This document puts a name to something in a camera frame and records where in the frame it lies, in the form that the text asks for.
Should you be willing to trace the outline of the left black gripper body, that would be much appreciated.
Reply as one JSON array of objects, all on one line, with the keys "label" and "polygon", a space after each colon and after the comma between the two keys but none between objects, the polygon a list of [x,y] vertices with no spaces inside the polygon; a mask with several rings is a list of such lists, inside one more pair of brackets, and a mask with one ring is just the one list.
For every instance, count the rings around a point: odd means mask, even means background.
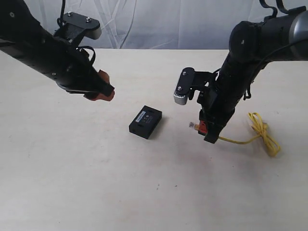
[{"label": "left black gripper body", "polygon": [[81,40],[43,36],[40,39],[40,72],[66,91],[111,95],[113,86],[99,77],[93,67],[96,56],[89,57],[86,49],[91,47],[80,46]]}]

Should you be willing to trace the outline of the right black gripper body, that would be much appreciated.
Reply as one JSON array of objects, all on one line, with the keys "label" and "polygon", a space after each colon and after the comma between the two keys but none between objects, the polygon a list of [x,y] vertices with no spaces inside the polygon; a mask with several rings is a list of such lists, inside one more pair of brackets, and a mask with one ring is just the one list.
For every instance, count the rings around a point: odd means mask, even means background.
[{"label": "right black gripper body", "polygon": [[209,88],[199,93],[197,102],[205,112],[207,124],[219,124],[224,129],[247,89],[248,75],[222,69],[213,74]]}]

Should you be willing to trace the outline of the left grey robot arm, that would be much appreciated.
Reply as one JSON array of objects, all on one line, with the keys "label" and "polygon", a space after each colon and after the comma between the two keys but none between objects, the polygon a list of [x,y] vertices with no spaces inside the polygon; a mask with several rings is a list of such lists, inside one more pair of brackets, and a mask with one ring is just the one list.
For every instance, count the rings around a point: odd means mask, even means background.
[{"label": "left grey robot arm", "polygon": [[100,37],[100,22],[78,13],[65,13],[64,9],[65,1],[57,18],[59,28],[51,34],[23,0],[2,0],[0,50],[55,81],[68,93],[82,94],[91,101],[111,101],[115,89],[109,76],[93,67],[96,56],[87,52],[93,47],[80,45],[85,37]]}]

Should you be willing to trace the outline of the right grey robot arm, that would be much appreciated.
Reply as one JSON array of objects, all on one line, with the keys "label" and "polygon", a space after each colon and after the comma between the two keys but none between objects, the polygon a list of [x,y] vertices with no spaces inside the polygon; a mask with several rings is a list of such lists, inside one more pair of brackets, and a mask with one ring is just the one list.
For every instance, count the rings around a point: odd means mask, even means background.
[{"label": "right grey robot arm", "polygon": [[204,140],[215,143],[241,98],[251,98],[250,85],[271,62],[307,61],[308,11],[291,9],[287,15],[260,23],[242,21],[232,30],[229,53],[209,90],[200,99]]}]

